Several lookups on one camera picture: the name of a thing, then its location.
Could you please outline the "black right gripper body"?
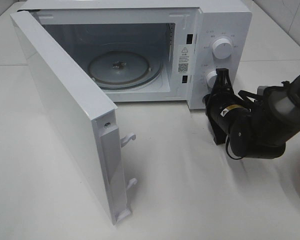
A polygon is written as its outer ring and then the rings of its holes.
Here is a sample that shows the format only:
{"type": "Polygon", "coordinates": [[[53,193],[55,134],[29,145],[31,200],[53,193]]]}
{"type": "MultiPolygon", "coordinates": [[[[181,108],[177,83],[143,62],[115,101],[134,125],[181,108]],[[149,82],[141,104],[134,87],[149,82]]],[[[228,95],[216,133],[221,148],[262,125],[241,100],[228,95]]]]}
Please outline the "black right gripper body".
{"type": "Polygon", "coordinates": [[[226,142],[236,119],[250,112],[244,101],[235,95],[232,87],[214,88],[205,96],[205,107],[213,140],[217,145],[226,142]]]}

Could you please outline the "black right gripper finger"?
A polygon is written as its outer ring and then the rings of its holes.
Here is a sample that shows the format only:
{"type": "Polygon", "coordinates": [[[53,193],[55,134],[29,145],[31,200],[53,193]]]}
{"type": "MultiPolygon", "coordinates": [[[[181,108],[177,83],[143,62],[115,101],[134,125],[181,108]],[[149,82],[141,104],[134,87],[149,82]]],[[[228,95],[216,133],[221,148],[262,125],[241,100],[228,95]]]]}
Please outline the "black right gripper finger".
{"type": "Polygon", "coordinates": [[[213,94],[231,93],[232,83],[229,76],[229,70],[227,68],[217,68],[216,73],[217,76],[213,85],[213,94]]]}

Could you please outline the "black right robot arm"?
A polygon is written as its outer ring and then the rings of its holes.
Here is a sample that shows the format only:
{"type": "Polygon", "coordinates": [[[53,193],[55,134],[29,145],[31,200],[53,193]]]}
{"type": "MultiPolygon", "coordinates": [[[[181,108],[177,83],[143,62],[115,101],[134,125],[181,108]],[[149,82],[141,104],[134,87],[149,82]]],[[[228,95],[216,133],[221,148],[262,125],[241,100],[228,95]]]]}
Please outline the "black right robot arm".
{"type": "Polygon", "coordinates": [[[215,144],[224,144],[233,160],[278,158],[286,142],[300,132],[300,75],[282,86],[235,94],[229,70],[218,68],[203,102],[215,144]]]}

